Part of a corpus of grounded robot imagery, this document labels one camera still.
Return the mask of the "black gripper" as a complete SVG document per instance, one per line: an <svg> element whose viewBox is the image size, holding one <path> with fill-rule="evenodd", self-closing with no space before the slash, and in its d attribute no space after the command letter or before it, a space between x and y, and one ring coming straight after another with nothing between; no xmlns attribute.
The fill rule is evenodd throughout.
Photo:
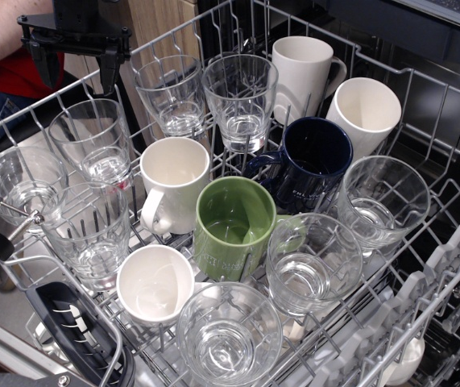
<svg viewBox="0 0 460 387"><path fill-rule="evenodd" d="M130 57L129 27L118 25L100 11L99 1L54 1L52 12L21 15L22 42L48 87L59 78L57 53L95 56L103 94L112 94L118 80L119 60Z"/></svg>

